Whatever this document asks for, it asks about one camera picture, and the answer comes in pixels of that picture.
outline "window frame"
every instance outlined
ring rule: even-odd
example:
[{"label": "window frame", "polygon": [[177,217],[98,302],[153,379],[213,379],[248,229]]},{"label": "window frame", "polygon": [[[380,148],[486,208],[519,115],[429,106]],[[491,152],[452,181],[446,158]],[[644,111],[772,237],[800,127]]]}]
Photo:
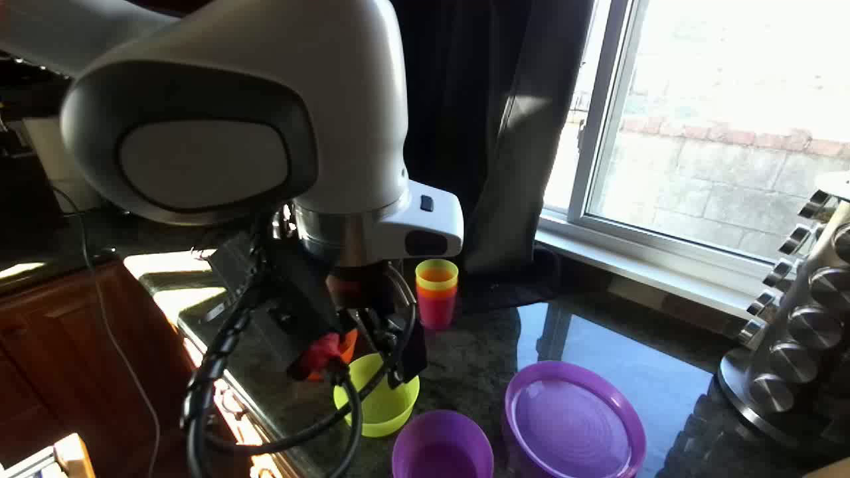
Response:
[{"label": "window frame", "polygon": [[587,213],[595,159],[610,152],[624,89],[639,43],[636,21],[647,0],[610,0],[596,59],[587,124],[578,140],[578,159],[567,209],[545,208],[537,243],[574,255],[576,260],[688,297],[693,302],[738,316],[752,316],[746,305],[764,290],[760,282],[772,268],[766,260],[712,251],[669,235],[595,217]]}]

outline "window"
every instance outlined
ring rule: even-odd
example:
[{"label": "window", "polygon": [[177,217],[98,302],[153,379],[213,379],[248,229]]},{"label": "window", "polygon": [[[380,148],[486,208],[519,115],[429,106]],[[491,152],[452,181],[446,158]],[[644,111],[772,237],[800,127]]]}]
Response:
[{"label": "window", "polygon": [[538,239],[742,316],[816,179],[850,168],[846,13],[596,0]]}]

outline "purple bowl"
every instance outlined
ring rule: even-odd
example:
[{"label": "purple bowl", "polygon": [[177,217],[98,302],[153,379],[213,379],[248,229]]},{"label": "purple bowl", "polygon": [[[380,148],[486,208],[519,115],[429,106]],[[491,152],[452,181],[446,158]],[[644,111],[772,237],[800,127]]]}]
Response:
[{"label": "purple bowl", "polygon": [[507,447],[522,475],[636,475],[644,434],[602,378],[562,361],[519,369],[503,390]]},{"label": "purple bowl", "polygon": [[393,478],[491,478],[494,452],[464,414],[436,409],[414,418],[393,443]]}]

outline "wooden cabinet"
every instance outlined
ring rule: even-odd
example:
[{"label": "wooden cabinet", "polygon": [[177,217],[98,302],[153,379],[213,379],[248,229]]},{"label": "wooden cabinet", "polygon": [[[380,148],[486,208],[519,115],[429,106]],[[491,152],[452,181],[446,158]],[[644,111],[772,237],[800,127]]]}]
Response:
[{"label": "wooden cabinet", "polygon": [[98,475],[139,475],[153,422],[114,340],[163,442],[177,436],[187,359],[174,333],[118,264],[96,276],[101,297],[88,273],[0,297],[0,459],[78,434]]}]

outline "black curtain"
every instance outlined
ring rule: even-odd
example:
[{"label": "black curtain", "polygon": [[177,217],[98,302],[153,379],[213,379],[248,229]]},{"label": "black curtain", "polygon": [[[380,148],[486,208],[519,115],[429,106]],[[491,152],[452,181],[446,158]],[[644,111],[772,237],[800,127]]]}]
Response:
[{"label": "black curtain", "polygon": [[412,179],[460,197],[468,273],[531,264],[591,0],[393,0]]}]

